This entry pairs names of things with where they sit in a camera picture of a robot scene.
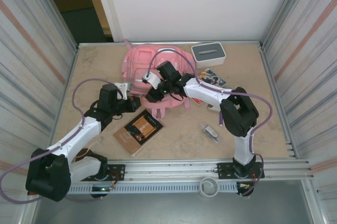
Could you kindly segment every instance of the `small electronic device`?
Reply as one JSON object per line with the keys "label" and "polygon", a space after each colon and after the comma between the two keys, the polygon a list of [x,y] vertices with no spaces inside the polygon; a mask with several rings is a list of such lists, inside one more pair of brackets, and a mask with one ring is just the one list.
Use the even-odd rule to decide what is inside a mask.
{"label": "small electronic device", "polygon": [[220,43],[194,45],[192,54],[196,68],[222,65],[226,58],[225,50]]}
{"label": "small electronic device", "polygon": [[221,136],[210,125],[205,122],[200,123],[201,130],[211,138],[216,144],[222,141]]}

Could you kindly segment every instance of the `book cover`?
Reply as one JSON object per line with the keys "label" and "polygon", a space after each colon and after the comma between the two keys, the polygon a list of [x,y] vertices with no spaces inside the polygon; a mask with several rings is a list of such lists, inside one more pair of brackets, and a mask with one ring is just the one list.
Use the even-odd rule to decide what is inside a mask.
{"label": "book cover", "polygon": [[[219,86],[223,87],[226,84],[226,81],[224,81],[222,78],[220,78],[217,74],[215,74],[211,69],[206,68],[202,72],[198,74],[198,79],[204,81],[205,83],[214,85],[214,86]],[[193,100],[198,104],[201,105],[204,102],[200,99],[195,99]]]}
{"label": "book cover", "polygon": [[114,133],[114,137],[131,156],[135,156],[163,127],[150,112],[144,110]]}

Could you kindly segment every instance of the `backpack strap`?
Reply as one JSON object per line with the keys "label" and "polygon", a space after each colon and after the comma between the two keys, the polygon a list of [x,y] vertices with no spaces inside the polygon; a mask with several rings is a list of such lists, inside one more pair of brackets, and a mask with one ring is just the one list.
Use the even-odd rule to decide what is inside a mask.
{"label": "backpack strap", "polygon": [[[157,113],[158,113],[158,110],[160,111],[160,118],[157,118]],[[151,109],[151,115],[153,118],[155,118],[156,120],[162,120],[164,117],[165,117],[165,108],[159,108],[159,109],[156,109],[156,108],[152,108]]]}
{"label": "backpack strap", "polygon": [[185,101],[184,101],[184,106],[185,106],[185,110],[186,110],[186,111],[191,110],[191,105],[190,105],[190,99],[189,99],[189,98],[186,98],[186,99],[185,99]]}

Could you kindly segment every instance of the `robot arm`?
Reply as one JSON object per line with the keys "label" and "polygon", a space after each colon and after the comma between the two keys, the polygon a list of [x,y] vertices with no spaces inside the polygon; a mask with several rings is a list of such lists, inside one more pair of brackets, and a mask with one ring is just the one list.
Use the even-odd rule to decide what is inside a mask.
{"label": "robot arm", "polygon": [[[100,97],[84,114],[84,123],[79,123],[65,137],[47,150],[37,149],[32,157],[60,146],[58,150],[29,165],[26,189],[46,198],[60,201],[67,194],[72,183],[88,176],[98,179],[107,175],[107,158],[91,154],[80,161],[74,161],[78,152],[111,123],[114,116],[135,112],[141,105],[137,97],[127,97],[127,84],[107,84],[100,90]],[[69,142],[77,130],[82,129]]]}
{"label": "robot arm", "polygon": [[145,74],[143,81],[153,88],[145,96],[150,102],[157,102],[164,95],[174,93],[182,97],[197,98],[217,108],[220,108],[227,130],[233,134],[237,173],[242,177],[250,172],[256,157],[250,152],[250,132],[256,126],[259,116],[257,109],[247,96],[230,95],[228,92],[246,93],[238,87],[235,90],[216,87],[207,83],[200,85],[194,75],[181,74],[166,61],[157,67],[162,79],[154,73]]}

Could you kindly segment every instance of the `white box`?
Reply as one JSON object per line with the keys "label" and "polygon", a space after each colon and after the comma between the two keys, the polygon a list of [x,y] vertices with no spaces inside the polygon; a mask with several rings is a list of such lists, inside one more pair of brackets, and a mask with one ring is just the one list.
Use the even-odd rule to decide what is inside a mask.
{"label": "white box", "polygon": [[194,45],[192,46],[192,54],[196,68],[222,65],[226,58],[226,52],[218,42]]}

